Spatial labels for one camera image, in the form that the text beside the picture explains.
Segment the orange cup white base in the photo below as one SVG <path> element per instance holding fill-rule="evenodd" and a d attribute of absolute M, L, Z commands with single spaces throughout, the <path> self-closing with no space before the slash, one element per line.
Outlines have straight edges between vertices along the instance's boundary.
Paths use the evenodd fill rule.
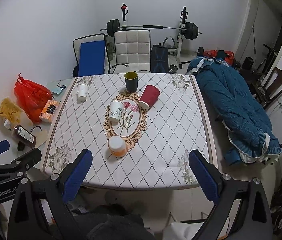
<path fill-rule="evenodd" d="M 118 158 L 124 157 L 127 154 L 126 142 L 118 135 L 110 137 L 108 140 L 108 148 L 110 149 L 111 154 Z"/>

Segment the dark green cup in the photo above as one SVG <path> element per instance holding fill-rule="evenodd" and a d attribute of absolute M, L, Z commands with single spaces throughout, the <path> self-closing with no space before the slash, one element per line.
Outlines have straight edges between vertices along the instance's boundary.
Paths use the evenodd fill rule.
<path fill-rule="evenodd" d="M 125 84 L 127 91 L 134 93 L 138 89 L 138 74 L 136 72 L 128 72 L 125 74 Z"/>

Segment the black blue backpack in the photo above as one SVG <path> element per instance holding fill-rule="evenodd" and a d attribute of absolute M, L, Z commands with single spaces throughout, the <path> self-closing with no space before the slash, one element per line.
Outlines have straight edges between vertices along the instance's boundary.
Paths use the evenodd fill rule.
<path fill-rule="evenodd" d="M 150 71 L 168 73 L 168 50 L 161 45 L 154 45 L 151 50 Z"/>

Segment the red ribbed paper cup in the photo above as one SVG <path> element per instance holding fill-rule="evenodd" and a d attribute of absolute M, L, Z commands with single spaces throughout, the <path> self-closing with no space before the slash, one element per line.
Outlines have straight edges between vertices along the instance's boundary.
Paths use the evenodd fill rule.
<path fill-rule="evenodd" d="M 142 109 L 149 110 L 158 100 L 160 90 L 153 85 L 146 85 L 144 92 L 139 100 Z"/>

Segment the red plastic bag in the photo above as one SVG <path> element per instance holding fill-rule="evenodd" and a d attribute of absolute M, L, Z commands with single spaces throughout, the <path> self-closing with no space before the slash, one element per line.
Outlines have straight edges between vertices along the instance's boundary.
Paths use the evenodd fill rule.
<path fill-rule="evenodd" d="M 17 104 L 33 124 L 41 123 L 40 114 L 47 101 L 52 100 L 51 91 L 38 83 L 24 79 L 21 74 L 15 82 L 14 95 Z"/>

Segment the orange tissue pack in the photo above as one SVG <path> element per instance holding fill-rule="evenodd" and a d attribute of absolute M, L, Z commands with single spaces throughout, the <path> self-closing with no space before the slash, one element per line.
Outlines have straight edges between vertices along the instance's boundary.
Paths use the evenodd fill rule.
<path fill-rule="evenodd" d="M 48 100 L 40 113 L 40 119 L 43 122 L 52 123 L 54 115 L 59 107 L 59 102 L 56 100 Z"/>

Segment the floral checked tablecloth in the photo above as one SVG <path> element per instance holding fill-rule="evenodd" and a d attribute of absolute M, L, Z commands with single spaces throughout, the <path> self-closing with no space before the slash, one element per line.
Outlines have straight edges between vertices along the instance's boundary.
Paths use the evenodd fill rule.
<path fill-rule="evenodd" d="M 84 184 L 107 189 L 150 190 L 196 187 L 188 155 L 199 150 L 217 164 L 208 112 L 193 76 L 140 73 L 138 89 L 128 93 L 123 74 L 86 77 L 88 98 L 78 102 L 80 79 L 64 80 L 66 90 L 49 129 L 40 163 L 41 171 L 59 173 L 83 149 L 93 162 Z M 145 110 L 139 100 L 146 85 L 160 90 L 156 103 Z M 108 120 L 112 101 L 124 104 L 120 121 Z M 118 135 L 127 154 L 118 158 L 108 148 Z"/>

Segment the white quilted chair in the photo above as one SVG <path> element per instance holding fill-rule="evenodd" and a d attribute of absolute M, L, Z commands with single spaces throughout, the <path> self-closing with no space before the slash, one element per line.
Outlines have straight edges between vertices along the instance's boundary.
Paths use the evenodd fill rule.
<path fill-rule="evenodd" d="M 116 64 L 113 74 L 150 72 L 151 32 L 147 29 L 121 30 L 114 33 Z"/>

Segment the white paper cup bamboo print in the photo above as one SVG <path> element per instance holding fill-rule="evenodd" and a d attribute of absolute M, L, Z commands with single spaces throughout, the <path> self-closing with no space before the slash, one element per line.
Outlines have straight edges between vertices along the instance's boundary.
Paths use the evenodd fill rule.
<path fill-rule="evenodd" d="M 124 110 L 124 104 L 121 101 L 112 101 L 110 104 L 108 120 L 113 123 L 119 122 L 123 110 Z"/>

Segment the chair with blue cushion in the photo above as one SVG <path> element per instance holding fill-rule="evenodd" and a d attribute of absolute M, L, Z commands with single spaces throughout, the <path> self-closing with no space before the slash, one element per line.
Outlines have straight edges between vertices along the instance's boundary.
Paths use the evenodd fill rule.
<path fill-rule="evenodd" d="M 94 34 L 73 40 L 76 66 L 74 77 L 107 74 L 110 60 L 106 47 L 106 35 Z"/>

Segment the beige paper napkin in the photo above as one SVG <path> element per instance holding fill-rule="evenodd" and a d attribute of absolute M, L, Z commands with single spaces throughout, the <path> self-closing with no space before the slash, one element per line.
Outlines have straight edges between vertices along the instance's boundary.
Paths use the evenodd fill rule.
<path fill-rule="evenodd" d="M 38 130 L 34 132 L 34 136 L 36 137 L 35 147 L 39 148 L 41 145 L 43 145 L 46 142 L 48 138 L 48 132 L 46 129 Z"/>

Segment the brown sauce bottle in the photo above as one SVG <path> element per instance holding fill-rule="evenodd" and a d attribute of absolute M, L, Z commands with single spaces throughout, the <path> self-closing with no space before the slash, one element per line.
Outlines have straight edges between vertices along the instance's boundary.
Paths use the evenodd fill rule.
<path fill-rule="evenodd" d="M 36 144 L 36 137 L 32 135 L 29 131 L 27 131 L 20 124 L 13 124 L 11 121 L 6 119 L 4 121 L 4 127 L 11 131 L 12 137 L 25 144 L 30 148 L 34 148 Z"/>

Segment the blue quilted blanket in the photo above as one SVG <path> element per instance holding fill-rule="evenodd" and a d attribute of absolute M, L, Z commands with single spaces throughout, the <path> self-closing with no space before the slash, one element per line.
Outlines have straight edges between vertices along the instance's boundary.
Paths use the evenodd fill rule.
<path fill-rule="evenodd" d="M 232 147 L 224 158 L 229 165 L 278 161 L 281 148 L 272 123 L 238 71 L 222 59 L 198 56 L 187 73 L 195 76 L 227 130 Z"/>

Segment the small white paper cup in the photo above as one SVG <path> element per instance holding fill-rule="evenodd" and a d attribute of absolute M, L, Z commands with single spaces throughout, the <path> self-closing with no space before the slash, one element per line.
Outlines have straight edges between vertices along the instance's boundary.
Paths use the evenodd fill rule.
<path fill-rule="evenodd" d="M 78 102 L 85 102 L 88 98 L 88 85 L 82 83 L 78 85 Z"/>

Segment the teal phone on table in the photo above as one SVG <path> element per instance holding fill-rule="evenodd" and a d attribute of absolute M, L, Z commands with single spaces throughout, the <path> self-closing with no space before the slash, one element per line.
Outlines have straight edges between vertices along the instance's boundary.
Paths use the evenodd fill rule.
<path fill-rule="evenodd" d="M 63 83 L 63 80 L 54 81 L 51 85 L 51 91 L 53 94 L 59 95 L 66 89 L 66 85 Z"/>

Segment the dark wooden chair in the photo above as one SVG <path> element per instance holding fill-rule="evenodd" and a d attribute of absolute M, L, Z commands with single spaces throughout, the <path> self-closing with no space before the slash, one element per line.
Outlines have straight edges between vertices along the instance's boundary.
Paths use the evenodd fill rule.
<path fill-rule="evenodd" d="M 282 70 L 274 67 L 264 85 L 253 84 L 256 100 L 266 110 L 282 95 Z"/>

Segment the barbell on rack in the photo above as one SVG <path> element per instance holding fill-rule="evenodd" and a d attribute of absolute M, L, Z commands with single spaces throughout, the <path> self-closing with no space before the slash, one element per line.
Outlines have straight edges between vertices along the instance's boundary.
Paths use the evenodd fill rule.
<path fill-rule="evenodd" d="M 177 30 L 178 35 L 176 40 L 174 40 L 174 38 L 172 39 L 174 41 L 174 45 L 172 48 L 168 48 L 167 51 L 174 55 L 179 68 L 182 68 L 183 64 L 185 64 L 185 62 L 181 62 L 180 60 L 181 46 L 183 44 L 183 40 L 194 40 L 198 37 L 199 34 L 202 34 L 202 32 L 199 31 L 195 23 L 187 22 L 188 11 L 186 10 L 186 6 L 184 6 L 183 10 L 180 12 L 180 23 L 179 27 L 177 28 L 153 24 L 127 25 L 126 15 L 129 13 L 129 10 L 125 3 L 122 4 L 121 11 L 123 25 L 120 25 L 119 19 L 110 20 L 109 22 L 107 22 L 106 28 L 100 29 L 100 31 L 106 31 L 108 36 L 113 37 L 116 31 L 127 30 L 131 28 Z"/>

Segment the yellow snack bag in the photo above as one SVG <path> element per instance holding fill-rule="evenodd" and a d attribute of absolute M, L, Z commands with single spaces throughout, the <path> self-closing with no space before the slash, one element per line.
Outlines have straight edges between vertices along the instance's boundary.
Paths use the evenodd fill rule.
<path fill-rule="evenodd" d="M 9 120 L 12 124 L 21 122 L 23 109 L 16 105 L 10 98 L 4 98 L 0 104 L 0 118 Z"/>

